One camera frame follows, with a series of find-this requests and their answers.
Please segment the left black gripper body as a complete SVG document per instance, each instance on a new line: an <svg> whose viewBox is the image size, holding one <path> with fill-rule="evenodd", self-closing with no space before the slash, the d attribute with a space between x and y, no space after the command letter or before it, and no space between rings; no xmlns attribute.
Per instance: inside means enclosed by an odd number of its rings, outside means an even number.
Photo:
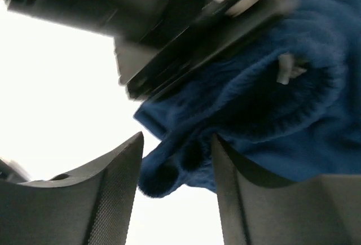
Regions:
<svg viewBox="0 0 361 245"><path fill-rule="evenodd" d="M8 10L115 39L133 100L168 97L214 59L245 46L298 0L5 0Z"/></svg>

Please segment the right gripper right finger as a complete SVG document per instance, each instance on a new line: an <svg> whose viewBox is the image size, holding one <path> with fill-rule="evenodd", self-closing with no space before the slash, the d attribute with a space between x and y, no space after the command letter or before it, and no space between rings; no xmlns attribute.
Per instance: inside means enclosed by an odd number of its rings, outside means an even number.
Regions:
<svg viewBox="0 0 361 245"><path fill-rule="evenodd" d="M211 147L225 244L359 244L360 176L280 177L218 135Z"/></svg>

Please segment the navy blue shorts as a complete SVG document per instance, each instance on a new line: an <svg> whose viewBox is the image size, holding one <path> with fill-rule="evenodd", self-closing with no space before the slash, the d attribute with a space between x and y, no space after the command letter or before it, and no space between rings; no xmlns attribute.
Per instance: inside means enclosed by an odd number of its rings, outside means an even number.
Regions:
<svg viewBox="0 0 361 245"><path fill-rule="evenodd" d="M215 190L210 142L292 181L360 173L360 0L301 0L233 58L134 116L160 140L138 186Z"/></svg>

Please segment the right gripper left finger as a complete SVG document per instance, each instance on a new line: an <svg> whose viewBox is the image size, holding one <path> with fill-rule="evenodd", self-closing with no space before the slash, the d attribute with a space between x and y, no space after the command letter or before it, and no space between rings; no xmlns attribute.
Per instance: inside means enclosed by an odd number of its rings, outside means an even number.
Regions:
<svg viewBox="0 0 361 245"><path fill-rule="evenodd" d="M5 245L125 244L144 138L44 181L1 182Z"/></svg>

